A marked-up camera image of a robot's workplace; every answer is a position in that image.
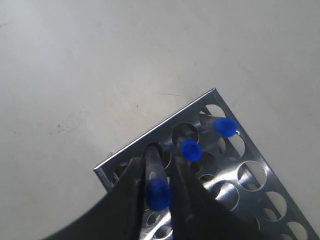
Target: white table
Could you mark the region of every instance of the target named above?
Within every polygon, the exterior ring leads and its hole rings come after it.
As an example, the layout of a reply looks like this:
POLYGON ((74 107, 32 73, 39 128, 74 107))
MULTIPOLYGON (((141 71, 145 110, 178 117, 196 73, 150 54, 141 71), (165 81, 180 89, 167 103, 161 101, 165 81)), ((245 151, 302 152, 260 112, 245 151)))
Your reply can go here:
POLYGON ((93 167, 216 87, 320 234, 316 0, 0 0, 0 239, 105 193, 93 167))

